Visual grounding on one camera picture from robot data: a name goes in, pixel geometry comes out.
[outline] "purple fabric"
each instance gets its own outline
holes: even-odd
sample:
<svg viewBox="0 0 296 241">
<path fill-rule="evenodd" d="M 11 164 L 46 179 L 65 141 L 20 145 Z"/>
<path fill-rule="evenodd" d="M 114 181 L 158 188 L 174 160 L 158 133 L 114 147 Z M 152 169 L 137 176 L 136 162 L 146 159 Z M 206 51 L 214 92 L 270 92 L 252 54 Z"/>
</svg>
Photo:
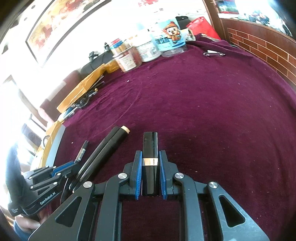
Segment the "purple fabric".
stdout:
<svg viewBox="0 0 296 241">
<path fill-rule="evenodd" d="M 217 181 L 271 241 L 296 210 L 296 105 L 291 87 L 258 58 L 204 37 L 188 51 L 107 75 L 110 83 L 67 126 L 55 165 L 83 162 L 113 126 L 131 132 L 95 183 L 132 162 L 145 131 L 157 131 L 159 149 L 195 181 Z M 225 57 L 203 56 L 215 50 Z M 122 240 L 178 240 L 178 204 L 161 197 L 126 202 Z"/>
</svg>

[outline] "wooden frame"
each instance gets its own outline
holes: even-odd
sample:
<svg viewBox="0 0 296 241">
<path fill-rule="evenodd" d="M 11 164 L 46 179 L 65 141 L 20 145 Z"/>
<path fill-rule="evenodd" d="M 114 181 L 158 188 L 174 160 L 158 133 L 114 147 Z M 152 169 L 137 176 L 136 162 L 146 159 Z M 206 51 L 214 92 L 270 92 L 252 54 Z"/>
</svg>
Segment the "wooden frame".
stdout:
<svg viewBox="0 0 296 241">
<path fill-rule="evenodd" d="M 41 15 L 39 16 L 39 18 L 37 19 L 37 21 L 35 22 L 34 26 L 32 27 L 31 31 L 29 32 L 29 35 L 26 39 L 26 45 L 29 48 L 31 54 L 33 55 L 33 57 L 35 58 L 35 60 L 40 64 L 41 67 L 43 67 L 45 65 L 45 63 L 47 62 L 47 60 L 49 59 L 49 57 L 52 55 L 52 53 L 55 51 L 55 49 L 60 45 L 60 43 L 65 39 L 65 37 L 74 29 L 76 28 L 84 19 L 86 19 L 89 15 L 91 15 L 93 12 L 95 12 L 96 10 L 98 10 L 99 8 L 101 8 L 102 6 L 104 6 L 105 4 L 107 4 L 108 2 L 111 2 L 111 0 L 100 0 L 99 2 L 95 3 L 94 6 L 90 7 L 89 9 L 86 10 L 86 13 L 80 18 L 78 19 L 73 25 L 72 27 L 69 28 L 69 30 L 66 31 L 66 33 L 64 33 L 61 38 L 57 41 L 57 43 L 51 48 L 51 50 L 49 51 L 49 53 L 47 54 L 47 56 L 44 59 L 40 59 L 36 56 L 36 54 L 34 53 L 34 51 L 32 50 L 30 43 L 28 42 L 30 37 L 32 36 L 33 31 L 36 29 L 37 24 L 41 23 L 39 22 L 40 19 L 44 16 L 44 14 L 47 12 L 47 10 L 52 6 L 53 3 L 55 3 L 57 0 L 52 0 L 50 2 L 50 4 L 44 9 L 44 11 L 41 13 Z"/>
</svg>

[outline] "cartoon bear sticker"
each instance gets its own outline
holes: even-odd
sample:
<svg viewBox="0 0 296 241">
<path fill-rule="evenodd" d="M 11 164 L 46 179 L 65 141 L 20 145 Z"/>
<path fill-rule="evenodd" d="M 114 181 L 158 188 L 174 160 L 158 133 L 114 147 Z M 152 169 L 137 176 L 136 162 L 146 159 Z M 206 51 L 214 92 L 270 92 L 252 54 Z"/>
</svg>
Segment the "cartoon bear sticker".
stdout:
<svg viewBox="0 0 296 241">
<path fill-rule="evenodd" d="M 173 44 L 176 44 L 181 39 L 180 29 L 174 21 L 165 26 L 163 32 L 166 33 L 168 39 L 172 40 Z"/>
</svg>

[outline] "metal screw head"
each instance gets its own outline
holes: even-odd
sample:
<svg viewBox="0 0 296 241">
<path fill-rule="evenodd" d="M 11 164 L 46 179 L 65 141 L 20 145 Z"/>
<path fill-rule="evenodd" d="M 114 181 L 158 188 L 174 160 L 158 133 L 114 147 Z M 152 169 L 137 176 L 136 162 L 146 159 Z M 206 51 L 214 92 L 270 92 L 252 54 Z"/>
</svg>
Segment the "metal screw head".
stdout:
<svg viewBox="0 0 296 241">
<path fill-rule="evenodd" d="M 211 188 L 217 188 L 217 187 L 218 187 L 218 183 L 216 183 L 216 182 L 210 182 L 210 183 L 209 183 L 209 186 L 210 186 Z"/>
<path fill-rule="evenodd" d="M 92 186 L 92 182 L 85 182 L 84 184 L 83 184 L 83 187 L 85 187 L 85 188 L 90 188 Z"/>
<path fill-rule="evenodd" d="M 125 179 L 125 178 L 127 178 L 127 174 L 126 173 L 120 173 L 120 174 L 118 174 L 118 178 Z"/>
<path fill-rule="evenodd" d="M 182 179 L 182 178 L 184 177 L 184 174 L 183 174 L 183 173 L 180 173 L 180 172 L 177 172 L 177 173 L 175 174 L 175 177 L 176 177 L 177 179 Z"/>
</svg>

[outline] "white wall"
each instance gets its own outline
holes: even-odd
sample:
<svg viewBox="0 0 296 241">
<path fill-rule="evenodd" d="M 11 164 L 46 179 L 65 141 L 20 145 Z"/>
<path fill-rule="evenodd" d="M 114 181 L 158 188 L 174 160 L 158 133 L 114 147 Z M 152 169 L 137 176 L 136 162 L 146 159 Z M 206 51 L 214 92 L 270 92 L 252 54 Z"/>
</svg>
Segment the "white wall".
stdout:
<svg viewBox="0 0 296 241">
<path fill-rule="evenodd" d="M 103 52 L 105 42 L 118 37 L 129 37 L 136 31 L 136 23 L 147 25 L 151 21 L 143 14 L 145 7 L 139 7 L 138 1 L 140 0 L 112 0 L 99 8 L 68 34 L 41 68 L 31 55 L 25 40 L 51 0 L 35 0 L 21 15 L 19 25 L 12 28 L 0 44 L 0 49 L 3 49 L 5 43 L 9 47 L 0 56 L 0 66 L 5 69 L 6 75 L 12 74 L 28 99 L 39 106 L 71 71 L 88 63 L 90 52 Z M 189 16 L 190 20 L 205 16 L 210 22 L 202 0 L 159 0 L 151 6 L 161 7 L 172 14 Z"/>
</svg>

